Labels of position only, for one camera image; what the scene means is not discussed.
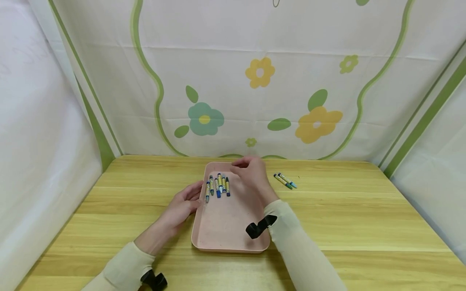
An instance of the plastic tray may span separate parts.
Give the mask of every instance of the plastic tray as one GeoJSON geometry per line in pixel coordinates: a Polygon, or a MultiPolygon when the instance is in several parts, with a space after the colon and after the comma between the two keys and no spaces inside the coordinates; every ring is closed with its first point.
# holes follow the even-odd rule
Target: plastic tray
{"type": "Polygon", "coordinates": [[[260,237],[251,239],[246,227],[264,218],[264,206],[256,195],[250,193],[241,179],[230,172],[229,162],[211,162],[206,165],[201,206],[196,211],[192,227],[192,244],[203,251],[261,253],[270,245],[270,235],[265,230],[260,237]],[[222,173],[230,180],[230,197],[214,193],[209,203],[206,199],[206,181],[209,176],[222,173]]]}

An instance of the green stripe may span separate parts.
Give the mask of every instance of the green stripe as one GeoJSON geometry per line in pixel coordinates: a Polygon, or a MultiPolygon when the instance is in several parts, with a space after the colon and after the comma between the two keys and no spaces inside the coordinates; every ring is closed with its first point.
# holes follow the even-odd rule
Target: green stripe
{"type": "Polygon", "coordinates": [[[154,116],[155,116],[155,121],[157,124],[158,131],[160,132],[162,139],[164,140],[165,144],[177,155],[179,156],[186,156],[182,152],[178,151],[168,140],[164,128],[162,127],[162,120],[160,119],[160,104],[162,103],[162,100],[164,99],[164,86],[162,84],[162,80],[160,80],[159,76],[154,72],[154,70],[151,68],[149,65],[149,62],[144,56],[143,49],[141,47],[141,40],[139,38],[139,17],[141,15],[141,10],[143,7],[143,0],[136,0],[134,2],[134,7],[133,11],[131,13],[131,23],[130,23],[130,31],[131,31],[131,39],[133,40],[133,46],[136,51],[136,55],[139,58],[139,61],[141,62],[141,65],[144,67],[146,72],[149,74],[149,76],[152,77],[154,83],[157,86],[158,90],[158,97],[155,102],[155,107],[154,107],[154,116]]]}
{"type": "Polygon", "coordinates": [[[410,133],[408,138],[404,141],[403,145],[400,147],[400,149],[395,154],[390,164],[385,169],[384,174],[388,178],[391,178],[391,176],[397,169],[398,165],[401,163],[401,161],[404,159],[406,154],[413,147],[414,143],[422,135],[422,133],[424,133],[427,126],[431,123],[432,119],[434,119],[435,115],[439,112],[439,110],[442,108],[442,106],[445,104],[448,98],[450,98],[450,96],[455,91],[456,87],[461,83],[465,75],[466,75],[466,57],[464,57],[463,61],[456,68],[453,75],[450,77],[448,82],[442,88],[438,96],[435,98],[434,102],[432,102],[430,107],[421,117],[416,127],[410,133]]]}
{"type": "Polygon", "coordinates": [[[283,160],[286,160],[285,157],[277,156],[277,155],[267,155],[267,156],[263,156],[262,159],[283,159],[283,160]]]}
{"type": "Polygon", "coordinates": [[[240,154],[228,154],[228,155],[223,155],[219,156],[219,158],[242,158],[243,156],[240,154]]]}
{"type": "Polygon", "coordinates": [[[90,124],[92,126],[92,130],[94,131],[94,135],[96,136],[97,145],[99,146],[100,159],[102,160],[102,172],[105,172],[105,170],[109,167],[111,162],[115,160],[115,155],[113,154],[109,142],[105,138],[102,128],[100,127],[99,121],[97,121],[96,115],[92,111],[89,101],[87,100],[87,97],[84,94],[81,85],[79,84],[77,79],[76,82],[78,83],[79,92],[81,92],[82,101],[84,102],[84,106],[86,107],[86,111],[89,115],[90,124]]]}
{"type": "Polygon", "coordinates": [[[107,124],[107,127],[109,128],[109,131],[110,131],[110,133],[111,133],[111,135],[113,137],[113,140],[115,141],[116,147],[118,147],[118,151],[120,152],[120,155],[123,155],[123,152],[121,151],[120,145],[118,144],[117,138],[115,137],[115,134],[113,133],[112,127],[110,127],[110,123],[109,123],[109,121],[107,119],[107,116],[105,115],[105,113],[103,111],[103,108],[102,108],[102,106],[101,106],[101,104],[99,102],[99,99],[97,98],[97,94],[96,94],[96,92],[94,90],[94,87],[92,86],[92,84],[90,82],[90,79],[89,79],[86,71],[84,70],[84,66],[82,65],[81,59],[78,56],[78,53],[77,53],[77,51],[75,49],[75,46],[71,42],[71,38],[70,38],[70,36],[68,34],[68,31],[65,28],[65,25],[63,24],[62,18],[58,14],[58,10],[55,7],[55,4],[54,4],[53,0],[48,0],[48,2],[50,3],[50,7],[52,8],[52,11],[54,12],[55,18],[57,19],[58,24],[60,25],[60,28],[62,29],[63,34],[66,37],[66,40],[67,40],[67,42],[69,44],[69,47],[71,48],[71,50],[73,51],[73,54],[75,55],[76,61],[77,61],[78,65],[79,65],[79,68],[81,69],[82,74],[84,75],[84,78],[86,79],[86,82],[87,82],[87,84],[88,84],[88,86],[89,86],[89,88],[90,88],[90,90],[92,92],[92,95],[94,96],[94,99],[95,99],[95,101],[97,103],[97,106],[99,107],[99,110],[100,110],[100,112],[101,112],[101,114],[103,116],[103,119],[105,120],[105,123],[107,124]]]}
{"type": "Polygon", "coordinates": [[[422,99],[422,101],[419,103],[418,107],[416,108],[416,110],[413,112],[413,114],[411,115],[411,117],[409,118],[408,122],[405,124],[405,126],[403,127],[403,129],[401,130],[400,134],[397,136],[397,138],[395,139],[395,141],[393,142],[393,144],[391,145],[391,147],[388,149],[387,153],[385,154],[384,158],[382,159],[382,161],[380,162],[379,164],[379,168],[383,165],[383,163],[385,162],[385,160],[387,159],[388,155],[390,154],[390,152],[393,150],[393,148],[395,147],[395,145],[397,144],[397,142],[400,140],[401,136],[403,135],[403,133],[406,131],[406,129],[408,128],[408,126],[410,125],[410,123],[412,122],[414,116],[416,116],[416,114],[418,113],[418,111],[421,109],[422,105],[424,105],[424,102],[427,100],[427,97],[429,97],[430,93],[432,92],[432,90],[435,88],[435,86],[437,85],[437,83],[439,82],[439,80],[442,78],[443,74],[446,72],[446,70],[448,69],[448,67],[450,66],[450,64],[452,63],[452,61],[456,58],[456,56],[458,55],[459,51],[463,48],[463,46],[465,45],[466,41],[463,42],[463,44],[459,47],[459,49],[456,51],[456,53],[453,55],[453,57],[450,59],[450,61],[448,62],[448,64],[445,66],[445,68],[443,69],[443,71],[440,73],[439,77],[435,80],[435,82],[432,84],[432,86],[430,87],[429,91],[427,91],[427,94],[424,96],[424,98],[422,99]]]}
{"type": "Polygon", "coordinates": [[[361,90],[361,92],[359,93],[359,95],[357,97],[357,101],[356,101],[357,116],[356,116],[356,120],[353,123],[353,126],[349,130],[348,135],[344,139],[343,143],[333,153],[331,153],[331,154],[329,154],[327,156],[321,157],[319,160],[327,160],[327,159],[332,158],[333,156],[335,156],[336,154],[341,152],[348,145],[348,143],[351,141],[351,139],[353,138],[354,132],[356,132],[356,129],[359,126],[359,122],[361,121],[361,118],[363,117],[363,99],[364,99],[364,96],[365,96],[366,92],[388,70],[390,65],[395,60],[395,57],[397,56],[397,54],[398,54],[398,52],[399,52],[399,50],[401,48],[401,45],[403,44],[404,37],[406,36],[406,31],[408,31],[409,14],[410,14],[410,10],[411,10],[411,7],[412,7],[413,3],[414,3],[414,0],[408,0],[407,3],[406,3],[406,6],[404,7],[403,18],[401,20],[400,33],[398,35],[398,39],[397,39],[397,42],[395,44],[395,47],[393,48],[393,51],[390,54],[390,57],[388,58],[387,62],[384,64],[384,66],[380,69],[380,71],[377,73],[377,75],[375,75],[371,80],[369,80],[369,82],[367,82],[367,84],[363,87],[363,89],[361,90]]]}

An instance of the wooden table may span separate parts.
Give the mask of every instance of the wooden table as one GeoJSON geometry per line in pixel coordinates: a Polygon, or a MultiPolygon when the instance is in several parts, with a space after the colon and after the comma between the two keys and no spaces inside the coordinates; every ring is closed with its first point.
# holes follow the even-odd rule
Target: wooden table
{"type": "MultiPolygon", "coordinates": [[[[76,291],[219,158],[122,156],[100,177],[17,290],[76,291]]],[[[278,195],[349,290],[466,290],[466,268],[368,162],[267,160],[278,195]],[[298,189],[272,175],[283,172],[298,189]]],[[[191,245],[193,217],[154,264],[169,290],[294,290],[274,244],[259,255],[191,245]]]]}

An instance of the yellow crayon label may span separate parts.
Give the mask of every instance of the yellow crayon label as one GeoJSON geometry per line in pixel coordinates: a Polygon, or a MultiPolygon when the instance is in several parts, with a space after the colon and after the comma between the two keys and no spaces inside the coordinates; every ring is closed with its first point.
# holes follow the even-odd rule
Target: yellow crayon label
{"type": "Polygon", "coordinates": [[[280,181],[283,185],[286,186],[287,183],[280,176],[276,175],[275,178],[277,178],[278,181],[280,181]]]}
{"type": "Polygon", "coordinates": [[[291,181],[288,180],[288,178],[286,178],[284,175],[279,175],[279,177],[282,178],[283,180],[285,180],[285,182],[291,183],[291,181]]]}

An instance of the black wrist strap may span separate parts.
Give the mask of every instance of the black wrist strap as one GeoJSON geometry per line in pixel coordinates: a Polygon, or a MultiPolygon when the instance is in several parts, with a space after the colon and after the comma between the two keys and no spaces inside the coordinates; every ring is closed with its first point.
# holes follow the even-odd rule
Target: black wrist strap
{"type": "Polygon", "coordinates": [[[252,239],[258,238],[264,230],[274,224],[276,220],[277,217],[275,215],[266,215],[257,225],[254,222],[248,225],[246,227],[246,232],[252,239]]]}
{"type": "Polygon", "coordinates": [[[152,291],[162,291],[168,286],[165,276],[160,273],[157,276],[154,274],[154,270],[150,269],[141,277],[141,282],[148,285],[152,291]]]}

